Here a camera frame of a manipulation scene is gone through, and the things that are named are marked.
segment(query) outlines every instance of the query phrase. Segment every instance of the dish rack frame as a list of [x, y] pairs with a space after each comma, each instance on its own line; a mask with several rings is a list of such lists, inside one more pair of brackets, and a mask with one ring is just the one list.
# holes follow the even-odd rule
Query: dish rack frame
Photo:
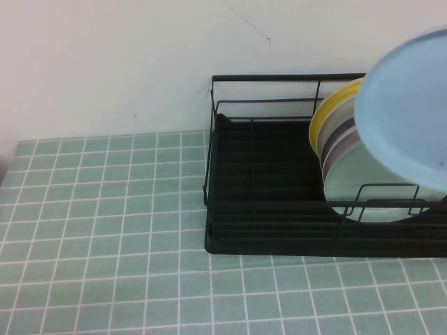
[[[365, 184], [354, 201], [326, 201], [321, 170], [308, 140], [308, 117], [226, 117], [225, 103], [313, 102], [322, 82], [348, 82], [364, 73], [214, 75], [210, 143], [203, 200], [205, 249], [210, 253], [344, 257], [447, 257], [447, 201], [417, 199], [415, 184]], [[216, 82], [315, 82], [304, 98], [218, 100]], [[414, 186], [408, 199], [359, 201], [367, 187]], [[332, 208], [344, 207], [338, 214]], [[360, 222], [368, 208], [404, 208], [409, 218]], [[347, 216], [361, 208], [358, 220]]]

